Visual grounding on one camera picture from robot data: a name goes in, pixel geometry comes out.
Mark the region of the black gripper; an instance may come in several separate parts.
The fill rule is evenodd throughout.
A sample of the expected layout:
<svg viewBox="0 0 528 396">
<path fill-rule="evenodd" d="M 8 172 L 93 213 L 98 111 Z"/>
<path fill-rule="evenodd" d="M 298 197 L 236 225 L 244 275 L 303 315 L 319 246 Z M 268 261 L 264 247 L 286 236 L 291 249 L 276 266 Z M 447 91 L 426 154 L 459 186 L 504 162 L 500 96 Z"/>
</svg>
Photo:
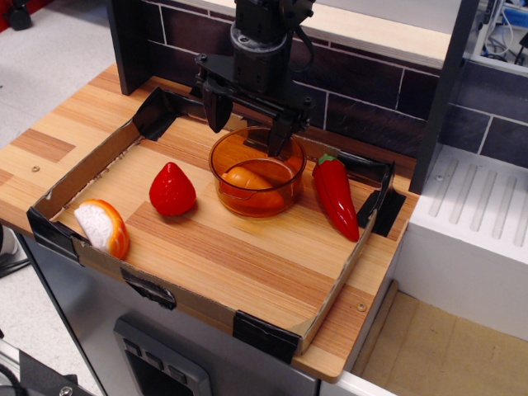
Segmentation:
<svg viewBox="0 0 528 396">
<path fill-rule="evenodd" d="M 263 43 L 247 35 L 232 35 L 232 55 L 199 54 L 196 76 L 209 127 L 220 132 L 233 105 L 238 104 L 273 119 L 268 155 L 277 157 L 291 136 L 311 122 L 314 97 L 291 76 L 293 37 Z"/>
</svg>

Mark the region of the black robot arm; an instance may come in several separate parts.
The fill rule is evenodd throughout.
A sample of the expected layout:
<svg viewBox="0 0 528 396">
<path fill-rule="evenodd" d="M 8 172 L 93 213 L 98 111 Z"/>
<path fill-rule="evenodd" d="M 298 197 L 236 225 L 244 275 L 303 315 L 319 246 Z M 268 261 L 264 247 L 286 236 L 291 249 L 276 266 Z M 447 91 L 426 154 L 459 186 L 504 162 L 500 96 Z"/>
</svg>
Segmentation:
<svg viewBox="0 0 528 396">
<path fill-rule="evenodd" d="M 238 1 L 230 27 L 233 55 L 199 54 L 197 85 L 210 128 L 223 129 L 238 104 L 271 118 L 266 146 L 280 155 L 291 135 L 309 126 L 315 100 L 294 82 L 290 66 L 294 37 L 314 47 L 302 22 L 310 1 Z"/>
</svg>

